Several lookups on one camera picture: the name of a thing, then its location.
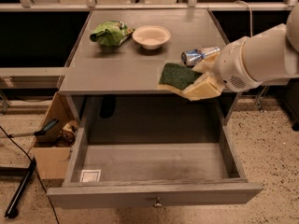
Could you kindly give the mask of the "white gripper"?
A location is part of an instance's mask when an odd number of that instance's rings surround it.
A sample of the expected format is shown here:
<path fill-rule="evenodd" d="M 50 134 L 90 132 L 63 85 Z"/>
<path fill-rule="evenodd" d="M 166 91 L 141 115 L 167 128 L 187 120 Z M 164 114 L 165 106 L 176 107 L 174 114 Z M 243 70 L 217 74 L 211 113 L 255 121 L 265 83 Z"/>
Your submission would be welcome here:
<path fill-rule="evenodd" d="M 221 95 L 225 87 L 234 92 L 257 88 L 260 82 L 254 80 L 247 71 L 243 59 L 243 47 L 249 38 L 244 36 L 226 45 L 220 52 L 207 55 L 192 69 L 204 73 L 194 83 L 182 91 L 191 101 L 210 99 Z"/>

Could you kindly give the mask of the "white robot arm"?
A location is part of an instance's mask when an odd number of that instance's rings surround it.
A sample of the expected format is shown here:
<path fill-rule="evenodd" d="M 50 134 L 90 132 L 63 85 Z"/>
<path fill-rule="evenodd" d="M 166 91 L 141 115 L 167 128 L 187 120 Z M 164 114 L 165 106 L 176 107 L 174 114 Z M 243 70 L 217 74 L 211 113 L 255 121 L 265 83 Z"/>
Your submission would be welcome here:
<path fill-rule="evenodd" d="M 299 4 L 286 23 L 226 45 L 181 55 L 200 77 L 182 91 L 190 100 L 208 99 L 228 89 L 246 91 L 280 78 L 299 77 Z"/>

